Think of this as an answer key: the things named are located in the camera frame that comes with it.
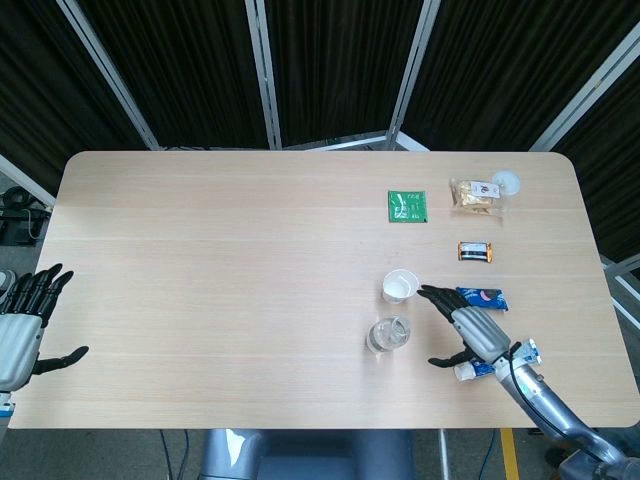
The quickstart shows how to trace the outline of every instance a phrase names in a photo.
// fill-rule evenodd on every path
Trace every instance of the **robotic arm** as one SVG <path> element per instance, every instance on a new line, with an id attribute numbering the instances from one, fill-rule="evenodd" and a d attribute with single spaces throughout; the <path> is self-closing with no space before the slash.
<path id="1" fill-rule="evenodd" d="M 462 337 L 465 349 L 449 359 L 430 358 L 437 367 L 453 367 L 477 358 L 493 364 L 496 378 L 525 413 L 554 441 L 579 446 L 560 466 L 565 480 L 584 478 L 627 480 L 640 478 L 640 460 L 626 457 L 585 425 L 522 359 L 514 359 L 519 343 L 511 340 L 482 309 L 471 307 L 457 291 L 423 285 L 418 294 L 427 298 Z"/>
<path id="2" fill-rule="evenodd" d="M 66 357 L 38 358 L 58 295 L 73 277 L 73 272 L 66 272 L 56 279 L 61 270 L 62 264 L 57 264 L 34 276 L 22 276 L 0 306 L 0 444 L 15 407 L 11 392 L 29 383 L 32 375 L 71 366 L 89 351 L 84 346 Z"/>

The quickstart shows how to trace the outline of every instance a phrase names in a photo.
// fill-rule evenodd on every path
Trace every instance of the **yellow tape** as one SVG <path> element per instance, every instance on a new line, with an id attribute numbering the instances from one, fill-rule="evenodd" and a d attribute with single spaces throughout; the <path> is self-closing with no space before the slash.
<path id="1" fill-rule="evenodd" d="M 516 445 L 513 441 L 513 430 L 510 428 L 501 428 L 500 439 L 502 440 L 502 458 L 504 458 L 504 472 L 507 480 L 520 480 L 520 475 L 518 474 L 518 459 L 516 458 Z"/>

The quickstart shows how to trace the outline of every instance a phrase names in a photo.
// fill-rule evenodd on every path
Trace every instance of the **green packet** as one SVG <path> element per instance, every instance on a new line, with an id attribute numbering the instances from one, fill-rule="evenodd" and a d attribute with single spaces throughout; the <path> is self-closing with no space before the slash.
<path id="1" fill-rule="evenodd" d="M 389 222 L 426 223 L 427 220 L 425 192 L 389 191 Z"/>

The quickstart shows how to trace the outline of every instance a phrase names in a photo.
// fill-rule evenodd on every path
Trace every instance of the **table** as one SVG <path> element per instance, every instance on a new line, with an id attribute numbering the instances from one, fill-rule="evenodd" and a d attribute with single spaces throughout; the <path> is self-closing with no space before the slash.
<path id="1" fill-rule="evenodd" d="M 449 179 L 522 179 L 503 219 L 458 214 Z M 390 224 L 388 190 L 426 190 L 429 223 Z M 458 241 L 490 241 L 492 264 Z M 76 276 L 42 344 L 67 370 L 15 396 L 15 428 L 467 428 L 532 423 L 493 379 L 430 356 L 460 338 L 425 299 L 380 298 L 405 267 L 502 288 L 495 318 L 533 337 L 547 382 L 594 426 L 628 426 L 638 392 L 573 167 L 555 153 L 90 152 L 73 157 L 39 268 Z M 409 343 L 369 353 L 377 318 Z"/>

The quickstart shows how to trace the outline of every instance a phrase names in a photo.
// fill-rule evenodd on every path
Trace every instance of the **black curtain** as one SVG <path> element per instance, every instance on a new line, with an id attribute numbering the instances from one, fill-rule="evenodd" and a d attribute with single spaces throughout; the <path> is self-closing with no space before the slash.
<path id="1" fill-rule="evenodd" d="M 267 0 L 284 146 L 389 128 L 421 0 Z"/>
<path id="2" fill-rule="evenodd" d="M 162 146 L 268 148 L 243 1 L 79 3 Z"/>
<path id="3" fill-rule="evenodd" d="M 443 0 L 402 131 L 528 150 L 638 21 L 635 0 Z"/>
<path id="4" fill-rule="evenodd" d="M 640 253 L 640 60 L 554 151 L 576 168 L 600 253 L 616 262 Z"/>
<path id="5" fill-rule="evenodd" d="M 56 194 L 83 150 L 145 149 L 53 1 L 0 2 L 0 153 Z"/>

